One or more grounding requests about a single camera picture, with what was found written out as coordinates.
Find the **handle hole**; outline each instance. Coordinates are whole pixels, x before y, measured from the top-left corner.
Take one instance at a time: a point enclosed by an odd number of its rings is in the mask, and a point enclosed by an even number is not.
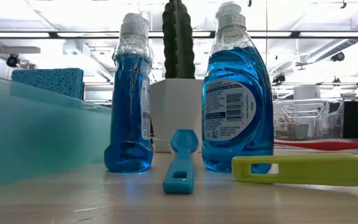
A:
[[[175,171],[172,174],[172,178],[185,179],[185,178],[187,178],[187,172],[186,171]]]
[[[278,164],[251,164],[251,174],[278,174]]]

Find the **yellow-green plastic handle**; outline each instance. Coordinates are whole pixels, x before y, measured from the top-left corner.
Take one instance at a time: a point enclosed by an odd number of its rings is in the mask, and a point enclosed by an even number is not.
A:
[[[252,164],[278,164],[277,174],[252,174]],[[239,156],[232,160],[239,182],[358,186],[358,155],[350,153]]]

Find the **teal glass partition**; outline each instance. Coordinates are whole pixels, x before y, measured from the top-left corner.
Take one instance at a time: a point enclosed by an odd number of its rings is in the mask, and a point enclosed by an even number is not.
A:
[[[0,79],[0,185],[102,161],[111,109]]]

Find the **blue sponge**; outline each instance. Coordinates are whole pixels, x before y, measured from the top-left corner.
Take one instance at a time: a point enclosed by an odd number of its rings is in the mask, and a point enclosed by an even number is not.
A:
[[[81,99],[83,76],[79,68],[14,70],[12,81]]]

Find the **clear plastic bottle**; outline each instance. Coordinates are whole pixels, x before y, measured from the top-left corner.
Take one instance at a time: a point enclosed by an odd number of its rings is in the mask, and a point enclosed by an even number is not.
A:
[[[152,68],[149,22],[128,13],[121,26],[114,61],[116,75],[112,98],[110,146],[104,163],[112,172],[138,172],[150,167],[150,80]]]
[[[208,169],[231,172],[234,156],[273,154],[273,105],[262,57],[247,35],[241,7],[224,3],[203,88],[203,160]],[[270,164],[254,164],[267,173]]]

